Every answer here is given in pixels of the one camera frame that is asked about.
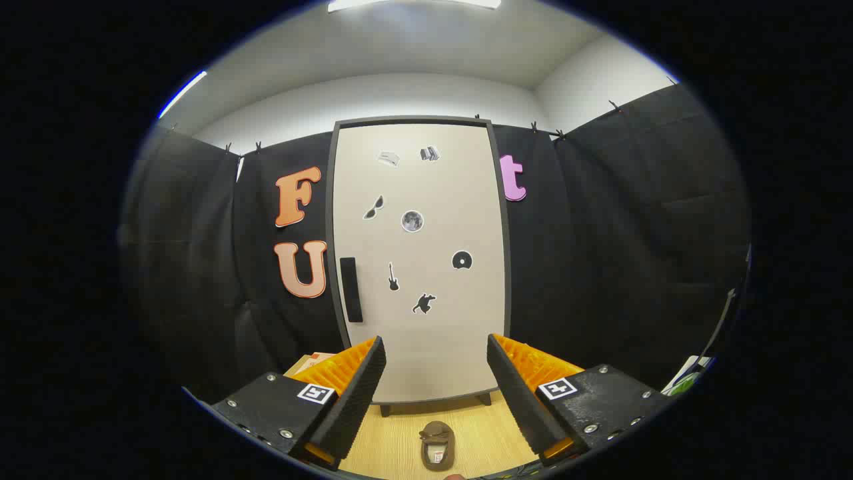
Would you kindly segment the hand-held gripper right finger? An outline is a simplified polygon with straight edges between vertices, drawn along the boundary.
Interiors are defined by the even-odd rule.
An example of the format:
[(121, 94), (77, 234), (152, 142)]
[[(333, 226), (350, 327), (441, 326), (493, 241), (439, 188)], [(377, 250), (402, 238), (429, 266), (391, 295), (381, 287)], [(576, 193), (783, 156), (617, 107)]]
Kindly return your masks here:
[(488, 335), (486, 360), (545, 467), (618, 443), (674, 401), (612, 365), (584, 369), (503, 335)]

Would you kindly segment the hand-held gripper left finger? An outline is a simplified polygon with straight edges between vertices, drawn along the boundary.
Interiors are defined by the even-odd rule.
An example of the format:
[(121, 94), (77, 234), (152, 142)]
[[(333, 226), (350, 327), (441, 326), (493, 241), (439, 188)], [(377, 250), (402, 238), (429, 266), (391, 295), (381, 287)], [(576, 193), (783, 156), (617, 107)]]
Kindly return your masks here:
[(278, 455), (334, 471), (353, 447), (386, 364), (375, 335), (295, 376), (264, 373), (210, 411)]

